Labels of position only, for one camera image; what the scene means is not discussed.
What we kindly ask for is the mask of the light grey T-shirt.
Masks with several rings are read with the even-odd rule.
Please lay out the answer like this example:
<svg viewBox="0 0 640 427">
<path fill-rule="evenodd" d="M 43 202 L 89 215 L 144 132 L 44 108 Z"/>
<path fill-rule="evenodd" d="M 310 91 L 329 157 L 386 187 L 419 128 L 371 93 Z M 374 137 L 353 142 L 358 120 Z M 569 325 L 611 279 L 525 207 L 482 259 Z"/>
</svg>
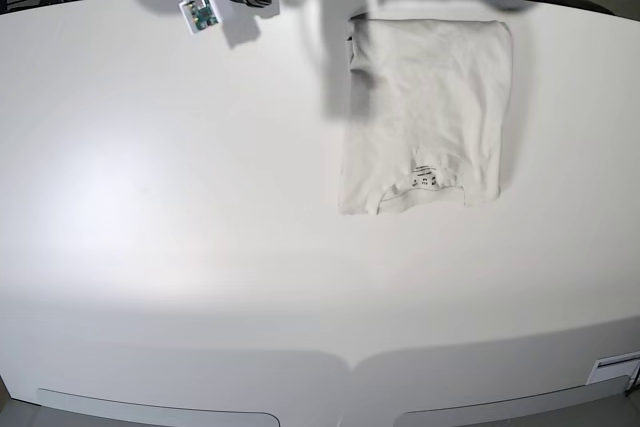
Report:
<svg viewBox="0 0 640 427">
<path fill-rule="evenodd" d="M 343 215 L 500 195 L 513 37 L 500 21 L 350 21 Z"/>
</svg>

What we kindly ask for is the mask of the white label sticker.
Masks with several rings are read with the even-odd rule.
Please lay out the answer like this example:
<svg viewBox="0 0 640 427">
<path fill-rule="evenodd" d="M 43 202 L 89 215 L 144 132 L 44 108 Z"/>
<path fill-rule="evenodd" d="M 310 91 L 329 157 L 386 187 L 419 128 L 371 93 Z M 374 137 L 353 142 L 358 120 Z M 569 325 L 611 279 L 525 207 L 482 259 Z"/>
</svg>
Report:
<svg viewBox="0 0 640 427">
<path fill-rule="evenodd" d="M 587 378 L 586 384 L 626 377 L 628 386 L 631 386 L 636 374 L 639 372 L 639 358 L 640 354 L 634 352 L 598 359 Z"/>
</svg>

